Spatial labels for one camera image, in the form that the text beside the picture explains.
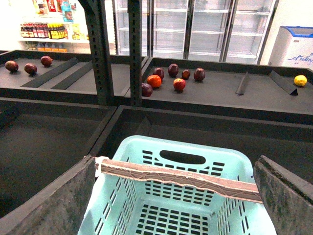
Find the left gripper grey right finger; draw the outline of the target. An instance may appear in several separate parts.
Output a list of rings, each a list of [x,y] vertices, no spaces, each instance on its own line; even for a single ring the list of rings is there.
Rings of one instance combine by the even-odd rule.
[[[313,185],[262,155],[254,180],[278,235],[313,233]]]

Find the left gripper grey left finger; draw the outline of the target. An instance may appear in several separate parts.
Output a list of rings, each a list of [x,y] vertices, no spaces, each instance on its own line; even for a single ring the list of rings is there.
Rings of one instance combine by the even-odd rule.
[[[95,160],[85,156],[0,220],[2,235],[75,235],[95,182]]]

